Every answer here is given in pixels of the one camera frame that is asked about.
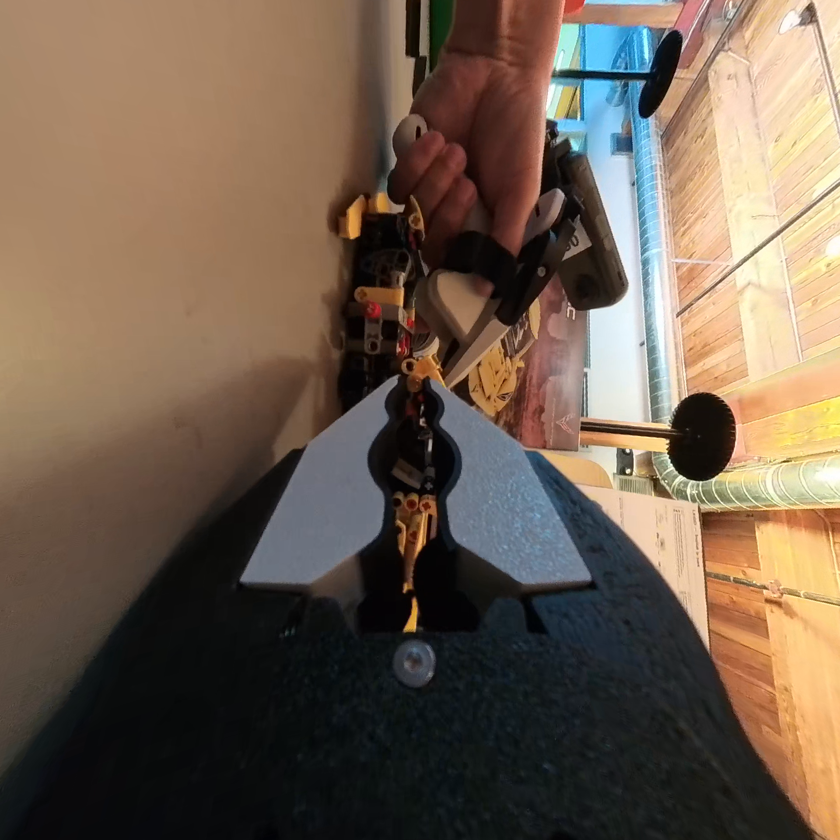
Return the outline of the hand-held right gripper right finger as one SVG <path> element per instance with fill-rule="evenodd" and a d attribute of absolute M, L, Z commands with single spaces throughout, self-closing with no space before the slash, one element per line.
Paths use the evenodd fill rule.
<path fill-rule="evenodd" d="M 592 587 L 592 575 L 524 449 L 431 380 L 423 384 L 437 530 L 415 561 L 418 624 L 479 631 L 498 602 L 546 634 L 537 596 Z"/>

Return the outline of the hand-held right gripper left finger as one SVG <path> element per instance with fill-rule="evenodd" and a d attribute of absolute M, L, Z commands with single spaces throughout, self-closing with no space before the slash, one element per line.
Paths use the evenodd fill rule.
<path fill-rule="evenodd" d="M 402 633 L 412 612 L 376 446 L 405 393 L 393 376 L 303 449 L 239 583 L 336 601 L 353 630 Z"/>

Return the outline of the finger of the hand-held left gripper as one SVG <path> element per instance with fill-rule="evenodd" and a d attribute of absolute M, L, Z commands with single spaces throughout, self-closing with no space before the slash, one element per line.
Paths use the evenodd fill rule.
<path fill-rule="evenodd" d="M 480 294 L 475 280 L 439 269 L 416 285 L 415 356 L 435 354 L 448 389 L 467 379 L 511 330 L 529 323 L 527 308 L 510 324 L 501 321 L 501 301 Z"/>

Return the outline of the yellow toy brick car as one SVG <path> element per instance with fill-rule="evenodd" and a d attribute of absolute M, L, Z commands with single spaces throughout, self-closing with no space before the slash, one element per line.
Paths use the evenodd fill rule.
<path fill-rule="evenodd" d="M 435 428 L 443 384 L 437 339 L 418 322 L 417 287 L 426 277 L 417 201 L 391 210 L 385 194 L 361 195 L 339 218 L 352 245 L 343 308 L 339 398 L 344 413 L 383 409 L 364 427 L 364 476 L 373 482 L 374 536 L 358 564 L 355 609 L 364 633 L 475 629 L 475 607 L 457 584 L 457 550 L 440 531 L 440 501 L 455 456 Z"/>

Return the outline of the grey desk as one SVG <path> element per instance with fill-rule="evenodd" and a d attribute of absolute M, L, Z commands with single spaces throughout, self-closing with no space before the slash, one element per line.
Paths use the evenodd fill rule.
<path fill-rule="evenodd" d="M 2 774 L 163 562 L 337 411 L 403 2 L 2 2 Z"/>

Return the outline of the person's left hand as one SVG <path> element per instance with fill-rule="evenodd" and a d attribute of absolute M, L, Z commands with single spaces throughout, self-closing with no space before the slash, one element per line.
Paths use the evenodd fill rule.
<path fill-rule="evenodd" d="M 504 38 L 481 54 L 451 38 L 413 102 L 427 131 L 397 155 L 396 204 L 412 196 L 425 224 L 423 257 L 437 266 L 482 202 L 490 235 L 516 254 L 538 200 L 545 104 L 557 35 L 547 45 Z"/>

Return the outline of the dark toy car box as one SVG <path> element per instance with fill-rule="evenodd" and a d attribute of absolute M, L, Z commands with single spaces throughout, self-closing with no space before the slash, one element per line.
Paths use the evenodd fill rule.
<path fill-rule="evenodd" d="M 523 447 L 577 451 L 587 327 L 587 312 L 548 285 L 455 394 Z"/>

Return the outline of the white printed cardboard box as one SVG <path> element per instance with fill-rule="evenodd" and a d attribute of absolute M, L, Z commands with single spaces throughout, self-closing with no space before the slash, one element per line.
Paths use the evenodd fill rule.
<path fill-rule="evenodd" d="M 698 505 L 579 485 L 647 556 L 710 647 L 707 584 Z"/>

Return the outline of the black pendant lamp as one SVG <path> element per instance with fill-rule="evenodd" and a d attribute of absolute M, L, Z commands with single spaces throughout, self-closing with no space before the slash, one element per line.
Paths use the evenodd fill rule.
<path fill-rule="evenodd" d="M 676 75 L 681 56 L 683 38 L 677 29 L 669 30 L 660 40 L 646 71 L 639 70 L 555 70 L 552 81 L 583 82 L 611 81 L 629 84 L 643 82 L 638 97 L 637 113 L 641 119 L 650 119 L 661 106 Z"/>
<path fill-rule="evenodd" d="M 668 423 L 630 423 L 583 417 L 580 443 L 665 455 L 682 478 L 716 478 L 730 463 L 737 442 L 737 424 L 730 406 L 718 395 L 688 395 Z"/>

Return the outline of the silver ventilation duct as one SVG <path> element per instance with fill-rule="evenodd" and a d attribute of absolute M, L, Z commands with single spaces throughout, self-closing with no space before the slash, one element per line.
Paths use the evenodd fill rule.
<path fill-rule="evenodd" d="M 727 399 L 738 441 L 707 481 L 654 474 L 707 511 L 838 508 L 838 11 L 741 2 L 655 118 L 629 86 L 647 398 Z"/>

